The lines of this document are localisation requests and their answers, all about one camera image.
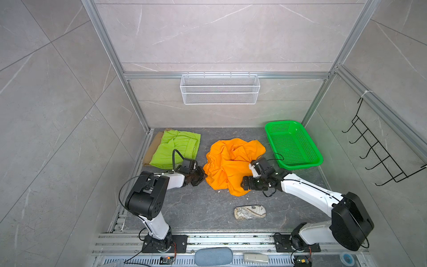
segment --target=aluminum frame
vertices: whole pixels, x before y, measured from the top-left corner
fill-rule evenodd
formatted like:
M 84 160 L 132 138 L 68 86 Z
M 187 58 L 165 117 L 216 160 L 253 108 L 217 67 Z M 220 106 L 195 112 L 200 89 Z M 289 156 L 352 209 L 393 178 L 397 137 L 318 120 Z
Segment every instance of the aluminum frame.
M 181 79 L 182 75 L 244 75 L 256 74 L 259 79 L 327 79 L 329 72 L 299 71 L 299 72 L 125 72 L 126 79 Z
M 424 161 L 427 162 L 427 140 L 401 118 L 377 94 L 363 84 L 345 66 L 338 65 L 338 75 L 402 138 L 405 143 Z
M 101 43 L 108 55 L 108 58 L 110 59 L 111 64 L 113 65 L 113 68 L 115 69 L 117 76 L 119 77 L 119 80 L 122 83 L 122 86 L 125 89 L 129 100 L 131 101 L 131 104 L 138 116 L 139 122 L 141 123 L 145 132 L 148 132 L 150 130 L 150 127 L 144 117 L 144 114 L 142 113 L 142 109 L 138 103 L 135 93 L 133 92 L 131 86 L 129 85 L 129 82 L 123 75 L 124 71 L 122 65 L 120 63 L 116 51 L 114 50 L 113 44 L 110 38 L 108 37 L 107 30 L 105 29 L 104 23 L 101 20 L 101 16 L 98 13 L 95 3 L 93 2 L 93 0 L 82 0 L 82 3 L 88 13 L 89 18 L 92 21 L 92 24 L 94 25 L 95 31 L 97 32 L 99 39 L 101 40 Z
M 225 246 L 233 253 L 262 252 L 266 255 L 290 255 L 290 252 L 276 252 L 273 235 L 275 233 L 290 235 L 292 229 L 263 229 L 263 230 L 172 230 L 174 235 L 188 235 L 187 251 L 183 255 L 191 255 L 195 251 L 209 247 Z M 92 256 L 100 255 L 134 255 L 138 252 L 143 241 L 138 238 L 139 231 L 128 231 L 113 234 L 99 234 L 91 245 Z M 141 238 L 148 234 L 141 232 Z M 339 255 L 348 252 L 338 243 L 320 244 L 320 255 Z M 360 248 L 352 254 L 369 254 L 367 249 Z M 164 253 L 146 253 L 147 255 L 164 255 Z M 306 252 L 295 252 L 294 255 L 306 255 Z
M 302 119 L 301 124 L 304 127 L 307 126 L 308 122 L 310 121 L 311 117 L 314 114 L 314 111 L 317 109 L 320 101 L 325 96 L 325 93 L 328 90 L 330 83 L 332 82 L 333 78 L 336 75 L 335 69 L 338 67 L 338 65 L 341 65 L 342 63 L 344 63 L 345 59 L 350 54 L 351 49 L 356 44 L 357 40 L 359 39 L 360 35 L 362 34 L 363 30 L 365 29 L 366 25 L 368 24 L 369 19 L 374 14 L 374 12 L 377 9 L 380 2 L 381 2 L 381 0 L 367 0 L 366 1 L 359 17 L 356 20 L 356 23 L 354 24 L 354 26 L 351 29 L 351 32 L 348 35 L 343 47 L 341 48 L 341 51 L 339 52 L 334 63 L 332 64 L 332 68 L 329 71 L 329 73 L 330 73 L 329 80 L 325 81 L 322 84 L 322 86 L 320 87 L 316 96 L 314 97 L 310 107 L 308 108 L 304 118 Z

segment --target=black metal rack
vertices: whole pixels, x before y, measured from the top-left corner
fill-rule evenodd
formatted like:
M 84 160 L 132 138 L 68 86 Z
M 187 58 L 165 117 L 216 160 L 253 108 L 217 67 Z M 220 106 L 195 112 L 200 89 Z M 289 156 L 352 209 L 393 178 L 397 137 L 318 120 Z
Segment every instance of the black metal rack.
M 372 168 L 366 168 L 365 167 L 365 169 L 367 169 L 367 170 L 372 170 L 373 168 L 375 168 L 375 167 L 377 167 L 378 165 L 380 165 L 380 164 L 382 164 L 383 166 L 384 166 L 384 168 L 387 170 L 387 172 L 390 174 L 390 176 L 391 176 L 391 179 L 390 180 L 388 180 L 388 181 L 386 181 L 385 183 L 383 183 L 383 184 L 380 184 L 380 185 L 378 185 L 377 183 L 375 183 L 375 185 L 376 186 L 382 186 L 382 185 L 385 185 L 386 183 L 388 183 L 389 181 L 395 181 L 395 182 L 401 182 L 401 181 L 403 181 L 404 179 L 406 179 L 406 178 L 408 178 L 408 177 L 410 177 L 410 176 L 412 176 L 412 175 L 414 175 L 414 174 L 416 174 L 416 173 L 418 173 L 418 172 L 420 172 L 420 171 L 422 171 L 422 170 L 424 170 L 424 169 L 426 169 L 427 168 L 427 164 L 426 165 L 424 165 L 424 166 L 421 166 L 421 169 L 419 169 L 418 171 L 416 171 L 416 172 L 414 172 L 414 173 L 412 173 L 412 174 L 410 174 L 410 175 L 407 175 L 403 170 L 402 170 L 402 168 L 399 166 L 399 164 L 397 164 L 397 162 L 395 161 L 395 159 L 392 157 L 392 155 L 390 155 L 390 153 L 387 151 L 387 149 L 385 149 L 384 148 L 384 146 L 383 146 L 383 144 L 381 144 L 381 142 L 377 139 L 377 137 L 374 135 L 374 133 L 373 132 L 371 132 L 371 130 L 366 126 L 366 124 L 360 119 L 360 117 L 358 116 L 358 114 L 359 114 L 359 110 L 360 110 L 360 107 L 361 107 L 361 105 L 362 105 L 362 102 L 363 102 L 363 98 L 360 98 L 359 99 L 359 101 L 357 102 L 357 103 L 359 103 L 360 102 L 360 104 L 359 104 L 359 108 L 357 109 L 357 112 L 356 112 L 356 115 L 354 116 L 354 118 L 351 120 L 351 122 L 352 122 L 352 125 L 350 126 L 350 128 L 347 130 L 347 131 L 342 131 L 343 133 L 347 133 L 348 131 L 350 131 L 350 129 L 351 128 L 353 128 L 353 127 L 355 127 L 358 131 L 359 131 L 359 133 L 360 133 L 360 137 L 356 140 L 356 141 L 354 141 L 354 142 L 350 142 L 349 141 L 349 143 L 351 143 L 351 144 L 354 144 L 354 143 L 356 143 L 360 138 L 362 138 L 363 137 L 363 139 L 368 143 L 368 145 L 369 145 L 369 150 L 368 150 L 368 152 L 366 153 L 366 156 L 365 157 L 361 157 L 361 156 L 359 156 L 359 158 L 361 158 L 361 159 L 364 159 L 364 158 L 366 158 L 368 155 L 369 155 L 369 152 L 372 150 L 374 153 L 375 153 L 375 155 L 377 156 L 377 158 L 380 160 L 380 162 L 378 162 L 374 167 L 372 167 Z M 357 127 L 357 125 L 356 125 L 356 122 L 357 121 L 360 121 L 364 126 L 365 126 L 365 128 L 366 128 L 366 130 L 364 131 L 364 132 L 361 132 L 361 130 Z M 366 134 L 367 132 L 369 132 L 374 138 L 375 138 L 375 140 L 376 140 L 376 142 L 373 144 L 373 145 L 371 145 L 369 142 L 368 142 L 368 140 L 366 139 L 366 137 L 364 136 L 364 134 Z M 377 152 L 375 152 L 375 149 L 374 149 L 374 146 L 376 145 L 376 144 L 380 144 L 380 146 L 384 149 L 384 151 L 387 153 L 387 156 L 385 157 L 385 158 L 383 158 L 383 159 L 381 159 L 380 158 L 380 156 L 377 154 Z M 387 166 L 384 164 L 384 161 L 386 160 L 386 159 L 388 159 L 388 158 L 391 158 L 392 159 L 392 161 L 396 164 L 396 166 L 399 168 L 399 170 L 400 170 L 400 173 L 398 174 L 398 175 L 395 175 L 395 176 L 393 176 L 392 174 L 391 174 L 391 172 L 389 171 L 389 169 L 387 168 Z M 398 179 L 398 180 L 396 180 L 396 178 L 398 178 L 399 176 L 401 176 L 401 175 L 404 175 L 404 177 L 402 178 L 402 179 Z

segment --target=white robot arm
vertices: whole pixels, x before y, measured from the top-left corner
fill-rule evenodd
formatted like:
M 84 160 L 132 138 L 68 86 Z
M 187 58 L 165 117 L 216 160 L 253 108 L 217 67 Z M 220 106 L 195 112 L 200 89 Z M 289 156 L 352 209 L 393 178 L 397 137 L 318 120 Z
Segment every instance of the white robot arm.
M 360 198 L 351 192 L 343 195 L 310 183 L 289 170 L 276 171 L 264 157 L 252 161 L 249 168 L 252 176 L 243 178 L 243 189 L 266 191 L 274 188 L 292 194 L 317 207 L 332 219 L 297 226 L 294 230 L 297 234 L 292 235 L 294 249 L 315 243 L 338 242 L 345 248 L 356 251 L 374 228 Z

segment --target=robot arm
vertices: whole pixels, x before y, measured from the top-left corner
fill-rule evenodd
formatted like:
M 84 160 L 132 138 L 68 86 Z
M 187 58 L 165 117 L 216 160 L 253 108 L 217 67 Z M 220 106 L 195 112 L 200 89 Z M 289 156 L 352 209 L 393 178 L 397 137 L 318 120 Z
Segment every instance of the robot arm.
M 343 195 L 305 181 L 286 169 L 275 170 L 261 157 L 249 164 L 252 176 L 245 176 L 245 190 L 269 188 L 299 197 L 323 211 L 332 220 L 321 223 L 302 223 L 292 233 L 295 249 L 315 243 L 338 242 L 356 251 L 374 228 L 360 198 L 351 192 Z
M 206 174 L 198 166 L 197 161 L 183 158 L 183 162 L 175 167 L 173 172 L 150 173 L 143 171 L 132 187 L 125 201 L 125 209 L 137 216 L 148 229 L 150 243 L 160 252 L 168 251 L 172 244 L 172 231 L 161 213 L 166 191 L 172 188 L 184 187 L 187 184 L 199 185 Z
M 286 175 L 280 184 L 283 192 L 305 200 L 326 213 L 328 217 L 332 216 L 332 205 L 338 204 L 342 199 L 341 193 L 321 188 L 320 186 L 300 178 L 294 173 Z

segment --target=green plastic basket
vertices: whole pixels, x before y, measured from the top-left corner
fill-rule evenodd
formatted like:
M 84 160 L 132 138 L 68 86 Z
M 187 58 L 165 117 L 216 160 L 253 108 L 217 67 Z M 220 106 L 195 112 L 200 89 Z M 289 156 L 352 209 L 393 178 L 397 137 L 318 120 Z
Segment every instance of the green plastic basket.
M 287 170 L 319 166 L 323 157 L 301 123 L 293 120 L 272 121 L 266 124 L 268 141 L 273 152 L 283 156 L 279 167 Z

